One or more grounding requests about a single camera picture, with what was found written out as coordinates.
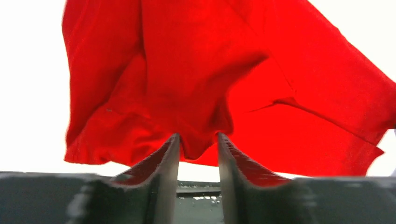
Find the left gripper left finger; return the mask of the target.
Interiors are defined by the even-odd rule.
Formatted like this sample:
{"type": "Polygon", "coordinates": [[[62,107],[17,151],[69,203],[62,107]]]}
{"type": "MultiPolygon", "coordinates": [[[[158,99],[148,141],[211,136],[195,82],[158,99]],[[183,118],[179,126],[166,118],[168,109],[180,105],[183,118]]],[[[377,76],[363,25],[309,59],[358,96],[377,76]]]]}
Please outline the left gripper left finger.
{"type": "Polygon", "coordinates": [[[170,224],[176,199],[180,136],[112,178],[86,183],[68,205],[69,224],[170,224]]]}

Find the red t shirt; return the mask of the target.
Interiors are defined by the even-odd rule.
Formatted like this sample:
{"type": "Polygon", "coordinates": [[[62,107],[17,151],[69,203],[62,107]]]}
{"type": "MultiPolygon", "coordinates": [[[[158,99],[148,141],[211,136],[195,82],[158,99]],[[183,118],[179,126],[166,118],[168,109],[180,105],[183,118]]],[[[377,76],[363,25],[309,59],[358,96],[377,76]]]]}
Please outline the red t shirt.
{"type": "Polygon", "coordinates": [[[396,125],[396,84],[306,0],[69,0],[65,160],[132,166],[173,133],[216,134],[282,173],[361,176],[396,125]]]}

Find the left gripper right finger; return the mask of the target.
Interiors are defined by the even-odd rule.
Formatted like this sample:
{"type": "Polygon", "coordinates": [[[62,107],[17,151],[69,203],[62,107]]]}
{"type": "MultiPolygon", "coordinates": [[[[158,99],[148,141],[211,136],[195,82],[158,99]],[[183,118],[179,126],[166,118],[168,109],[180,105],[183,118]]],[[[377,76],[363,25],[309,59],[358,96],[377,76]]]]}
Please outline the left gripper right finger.
{"type": "Polygon", "coordinates": [[[314,224],[315,204],[303,179],[275,174],[218,134],[219,176],[226,224],[314,224]]]}

